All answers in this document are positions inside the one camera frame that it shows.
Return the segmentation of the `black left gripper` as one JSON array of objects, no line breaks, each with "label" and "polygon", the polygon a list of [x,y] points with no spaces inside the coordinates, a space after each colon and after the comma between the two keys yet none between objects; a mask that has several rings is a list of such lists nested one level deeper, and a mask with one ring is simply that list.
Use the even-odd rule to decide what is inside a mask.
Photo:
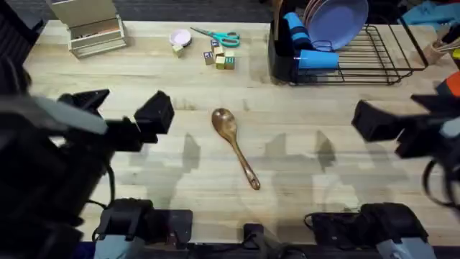
[{"label": "black left gripper", "polygon": [[[62,94],[58,101],[79,109],[97,109],[109,94],[108,89]],[[165,92],[157,91],[136,110],[136,123],[124,117],[109,121],[85,119],[70,125],[66,133],[66,150],[80,153],[139,152],[144,144],[156,144],[157,134],[168,133],[174,116],[171,98]]]}]

